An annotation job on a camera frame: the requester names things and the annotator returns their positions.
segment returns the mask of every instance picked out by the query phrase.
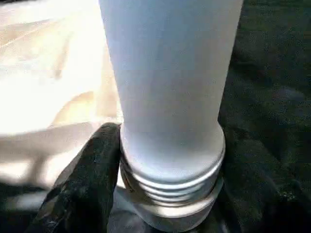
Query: black glove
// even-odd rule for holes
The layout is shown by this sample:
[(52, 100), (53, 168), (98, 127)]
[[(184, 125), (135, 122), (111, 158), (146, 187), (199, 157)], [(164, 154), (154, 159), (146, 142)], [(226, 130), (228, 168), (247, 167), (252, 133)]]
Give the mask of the black glove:
[(26, 233), (104, 233), (120, 162), (120, 127), (104, 124), (65, 168)]

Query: white cylinder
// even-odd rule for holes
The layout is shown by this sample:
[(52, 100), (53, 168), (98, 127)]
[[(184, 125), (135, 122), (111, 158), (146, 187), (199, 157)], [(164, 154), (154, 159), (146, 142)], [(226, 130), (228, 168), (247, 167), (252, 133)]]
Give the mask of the white cylinder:
[(127, 176), (157, 207), (205, 198), (224, 155), (217, 117), (242, 0), (100, 5), (124, 115)]

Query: white pipe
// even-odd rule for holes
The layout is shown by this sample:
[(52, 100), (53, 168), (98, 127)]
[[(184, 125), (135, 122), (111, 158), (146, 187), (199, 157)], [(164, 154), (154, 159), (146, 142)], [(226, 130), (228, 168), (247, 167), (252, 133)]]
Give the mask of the white pipe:
[(242, 0), (100, 5), (124, 115), (124, 175), (157, 210), (204, 199), (224, 154), (217, 117)]

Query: threaded end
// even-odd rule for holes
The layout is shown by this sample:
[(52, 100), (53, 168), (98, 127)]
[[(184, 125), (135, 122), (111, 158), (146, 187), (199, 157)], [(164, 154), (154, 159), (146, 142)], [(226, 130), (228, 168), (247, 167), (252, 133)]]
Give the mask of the threaded end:
[(135, 174), (124, 159), (121, 159), (121, 175), (129, 187), (140, 193), (140, 199), (160, 206), (178, 207), (206, 197), (213, 189), (224, 158), (223, 149), (220, 159), (206, 173), (184, 183), (159, 183)]

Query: white fabric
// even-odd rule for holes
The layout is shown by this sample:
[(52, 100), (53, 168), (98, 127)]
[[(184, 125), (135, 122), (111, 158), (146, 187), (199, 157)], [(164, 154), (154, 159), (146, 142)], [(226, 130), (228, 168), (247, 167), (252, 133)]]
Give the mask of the white fabric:
[(51, 186), (101, 123), (122, 121), (100, 8), (96, 0), (25, 1), (0, 5), (0, 19), (0, 178)]

